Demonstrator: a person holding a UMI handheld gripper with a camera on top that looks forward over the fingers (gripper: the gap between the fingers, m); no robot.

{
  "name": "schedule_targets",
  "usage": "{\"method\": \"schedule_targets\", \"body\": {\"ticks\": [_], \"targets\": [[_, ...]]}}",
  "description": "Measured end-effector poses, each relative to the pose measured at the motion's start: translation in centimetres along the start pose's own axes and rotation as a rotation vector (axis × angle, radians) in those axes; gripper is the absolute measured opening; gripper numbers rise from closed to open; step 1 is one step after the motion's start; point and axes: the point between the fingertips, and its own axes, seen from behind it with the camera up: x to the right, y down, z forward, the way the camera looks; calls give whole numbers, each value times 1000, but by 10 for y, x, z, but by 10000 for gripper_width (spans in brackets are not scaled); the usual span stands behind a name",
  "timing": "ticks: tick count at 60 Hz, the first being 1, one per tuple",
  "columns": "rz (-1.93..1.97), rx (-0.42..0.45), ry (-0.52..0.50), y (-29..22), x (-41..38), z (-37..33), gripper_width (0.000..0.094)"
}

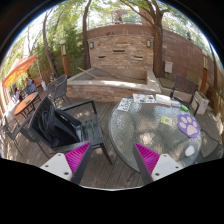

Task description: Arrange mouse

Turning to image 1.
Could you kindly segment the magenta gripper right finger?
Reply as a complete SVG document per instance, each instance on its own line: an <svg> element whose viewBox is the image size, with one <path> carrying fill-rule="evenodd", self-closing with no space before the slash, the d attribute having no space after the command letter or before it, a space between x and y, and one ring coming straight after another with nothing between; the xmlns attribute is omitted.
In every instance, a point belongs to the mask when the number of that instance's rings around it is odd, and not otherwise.
<svg viewBox="0 0 224 224"><path fill-rule="evenodd" d="M182 169L168 154L158 154L138 143L133 145L133 154L145 185Z"/></svg>

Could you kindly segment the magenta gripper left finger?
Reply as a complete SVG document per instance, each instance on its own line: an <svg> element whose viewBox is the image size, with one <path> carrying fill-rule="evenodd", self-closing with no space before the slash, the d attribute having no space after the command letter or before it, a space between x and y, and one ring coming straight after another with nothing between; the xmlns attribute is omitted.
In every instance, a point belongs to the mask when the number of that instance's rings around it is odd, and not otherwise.
<svg viewBox="0 0 224 224"><path fill-rule="evenodd" d="M79 185L91 153L92 144L87 142L66 154L57 153L41 169Z"/></svg>

